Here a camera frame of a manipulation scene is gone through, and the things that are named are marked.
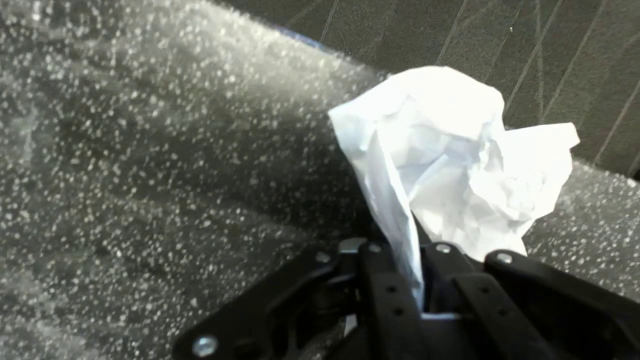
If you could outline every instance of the speckled gray surface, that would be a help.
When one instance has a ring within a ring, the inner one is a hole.
[[[2,360],[168,357],[365,223],[324,111],[380,74],[199,0],[0,8]],[[637,222],[633,182],[577,163],[527,243],[640,300]]]

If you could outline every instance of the granite countertop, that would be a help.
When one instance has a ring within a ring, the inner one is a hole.
[[[168,357],[368,223],[326,110],[383,74],[199,0],[0,8],[0,357]],[[640,187],[576,163],[531,255],[640,300]]]

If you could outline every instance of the black plastic part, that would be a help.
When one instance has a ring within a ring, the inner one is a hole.
[[[635,302],[605,292],[514,252],[486,258],[486,272],[559,350],[583,360],[640,357],[640,310]]]
[[[336,253],[303,252],[184,332],[173,344],[173,357],[295,357],[308,340],[352,311],[352,278],[354,270]],[[218,340],[213,353],[192,352],[201,336]]]
[[[361,284],[361,321],[368,325],[371,357],[376,360],[422,360],[419,308],[398,274],[385,243],[359,248],[357,280]]]
[[[452,243],[422,243],[426,308],[385,241],[344,253],[303,252],[184,332],[173,357],[295,357],[341,318],[357,325],[328,360],[640,360],[640,305],[514,252],[484,266]]]

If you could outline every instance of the crumpled tissue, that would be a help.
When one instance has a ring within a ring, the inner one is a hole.
[[[526,253],[523,231],[553,209],[571,171],[574,124],[505,130],[501,110],[496,87],[441,65],[393,74],[329,110],[417,302],[417,223],[476,259],[497,248]]]

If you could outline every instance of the bolt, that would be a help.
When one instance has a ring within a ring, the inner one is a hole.
[[[496,258],[497,258],[497,262],[504,262],[504,263],[511,263],[514,262],[514,255],[510,255],[505,252],[500,252]]]
[[[440,253],[449,253],[449,252],[452,252],[452,246],[447,246],[447,243],[438,243],[438,246],[436,246],[436,252],[440,252]]]
[[[329,262],[329,259],[332,259],[332,255],[329,255],[329,253],[326,253],[326,252],[317,252],[317,253],[315,253],[315,262],[326,263],[326,262]]]
[[[369,243],[368,249],[369,249],[369,252],[381,252],[381,248],[376,246],[376,243]]]
[[[211,353],[216,353],[216,350],[218,350],[218,337],[213,337],[213,336],[201,336],[193,342],[193,353],[197,357],[211,356]]]

